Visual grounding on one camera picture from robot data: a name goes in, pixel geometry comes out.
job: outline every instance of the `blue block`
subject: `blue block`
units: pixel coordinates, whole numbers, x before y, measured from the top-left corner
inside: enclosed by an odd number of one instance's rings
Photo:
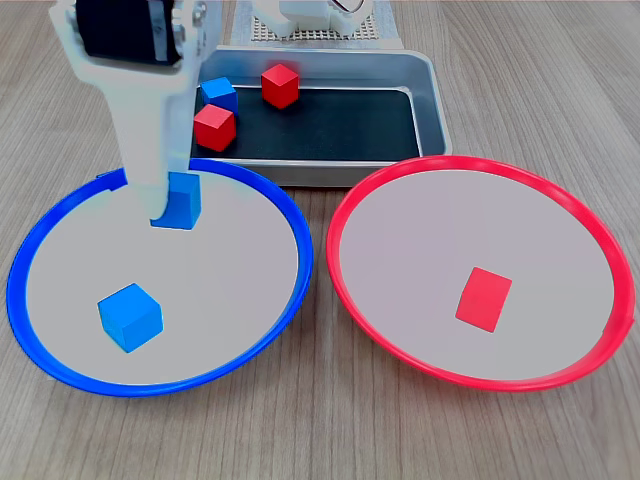
[[[203,82],[200,88],[205,105],[215,105],[238,116],[238,92],[225,77]]]
[[[169,172],[167,208],[151,226],[191,230],[202,212],[201,200],[198,175]]]
[[[163,330],[160,305],[132,283],[98,303],[102,328],[127,353]]]

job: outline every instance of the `metal tray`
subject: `metal tray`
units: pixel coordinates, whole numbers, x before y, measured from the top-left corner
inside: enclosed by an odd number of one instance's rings
[[[260,97],[260,77],[277,63],[300,74],[300,100],[284,111]],[[221,46],[200,82],[218,77],[238,90],[237,138],[222,154],[194,143],[192,157],[281,186],[352,187],[398,161],[450,153],[433,65],[419,53]]]

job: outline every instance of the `red block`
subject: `red block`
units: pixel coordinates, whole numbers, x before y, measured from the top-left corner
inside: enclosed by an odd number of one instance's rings
[[[462,291],[456,318],[493,333],[510,288],[508,278],[474,268]]]
[[[236,138],[236,119],[233,112],[215,105],[205,105],[194,120],[196,143],[222,152]]]
[[[300,77],[284,65],[276,65],[262,74],[262,98],[283,109],[300,97]]]

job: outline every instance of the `wood grain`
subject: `wood grain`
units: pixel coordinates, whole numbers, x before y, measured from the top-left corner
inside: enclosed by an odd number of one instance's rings
[[[119,165],[106,103],[75,79],[48,7],[0,3],[2,285],[34,223]],[[638,4],[402,1],[394,12],[406,48],[435,64],[454,153],[567,188],[638,278]],[[225,18],[230,27],[231,2]],[[289,193],[314,239],[309,295],[263,354],[211,384],[152,399],[77,391],[25,356],[3,303],[0,478],[640,478],[637,328],[604,367],[554,391],[437,381],[373,344],[336,297],[324,248],[343,193]]]

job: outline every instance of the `white mesh grid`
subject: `white mesh grid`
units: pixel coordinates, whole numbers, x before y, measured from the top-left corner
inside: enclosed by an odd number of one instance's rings
[[[378,40],[380,38],[373,14],[367,17],[367,19],[362,22],[360,28],[350,36],[342,36],[335,30],[305,30],[295,31],[288,37],[277,37],[275,33],[269,30],[269,28],[256,17],[252,19],[252,26],[251,41],[253,42],[274,40]]]

